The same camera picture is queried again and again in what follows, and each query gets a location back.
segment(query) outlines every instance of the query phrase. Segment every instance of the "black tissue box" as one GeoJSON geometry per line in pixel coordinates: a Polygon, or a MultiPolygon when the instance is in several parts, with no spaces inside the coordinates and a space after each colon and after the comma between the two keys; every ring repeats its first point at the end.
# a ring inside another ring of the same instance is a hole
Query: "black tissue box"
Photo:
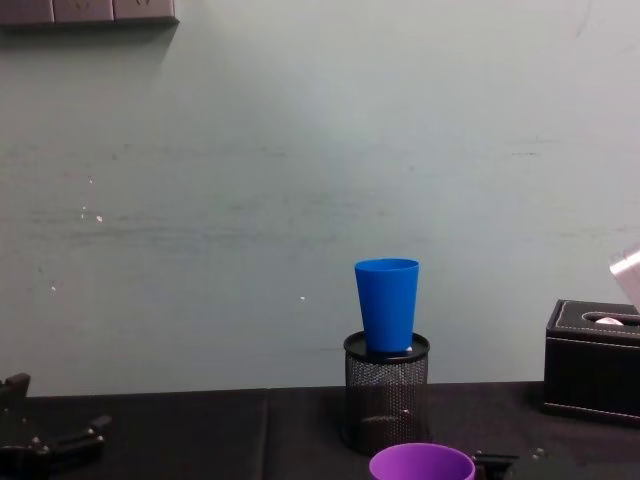
{"type": "Polygon", "coordinates": [[[547,325],[544,408],[640,426],[640,315],[633,306],[558,301],[547,325]],[[605,317],[624,325],[595,323],[605,317]]]}

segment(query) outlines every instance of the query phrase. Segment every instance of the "table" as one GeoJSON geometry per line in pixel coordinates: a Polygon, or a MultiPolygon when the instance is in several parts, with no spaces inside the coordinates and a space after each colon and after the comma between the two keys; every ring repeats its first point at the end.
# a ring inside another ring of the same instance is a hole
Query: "table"
{"type": "MultiPolygon", "coordinates": [[[[431,385],[435,441],[468,453],[542,447],[578,461],[638,461],[639,430],[544,415],[541,387],[431,385]]],[[[35,398],[27,413],[53,433],[114,419],[102,461],[58,478],[365,480],[369,459],[338,435],[342,400],[341,387],[35,398]]]]}

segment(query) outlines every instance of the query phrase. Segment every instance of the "wall socket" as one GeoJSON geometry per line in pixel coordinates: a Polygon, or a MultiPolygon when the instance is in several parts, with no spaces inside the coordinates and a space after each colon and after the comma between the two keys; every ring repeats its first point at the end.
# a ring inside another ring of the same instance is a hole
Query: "wall socket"
{"type": "Polygon", "coordinates": [[[51,0],[0,0],[0,25],[53,23],[51,0]]]}
{"type": "Polygon", "coordinates": [[[113,20],[112,0],[53,0],[53,11],[56,23],[113,20]]]}
{"type": "Polygon", "coordinates": [[[113,0],[117,20],[175,18],[173,0],[113,0]]]}

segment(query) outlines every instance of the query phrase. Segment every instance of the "cup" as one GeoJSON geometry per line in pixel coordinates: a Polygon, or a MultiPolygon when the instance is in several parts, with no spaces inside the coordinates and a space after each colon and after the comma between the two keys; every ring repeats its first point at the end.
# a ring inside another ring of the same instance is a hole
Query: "cup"
{"type": "Polygon", "coordinates": [[[416,260],[406,258],[356,263],[367,350],[403,352],[411,346],[419,266],[416,260]]]}
{"type": "Polygon", "coordinates": [[[471,458],[434,443],[405,443],[382,450],[369,462],[373,480],[473,480],[471,458]]]}

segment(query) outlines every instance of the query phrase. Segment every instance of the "blue plastic cup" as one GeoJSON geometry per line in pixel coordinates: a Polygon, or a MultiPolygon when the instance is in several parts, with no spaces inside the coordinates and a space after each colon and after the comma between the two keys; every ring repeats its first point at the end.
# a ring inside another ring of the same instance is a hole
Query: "blue plastic cup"
{"type": "Polygon", "coordinates": [[[411,346],[418,291],[416,260],[381,258],[356,263],[367,349],[403,352],[411,346]]]}

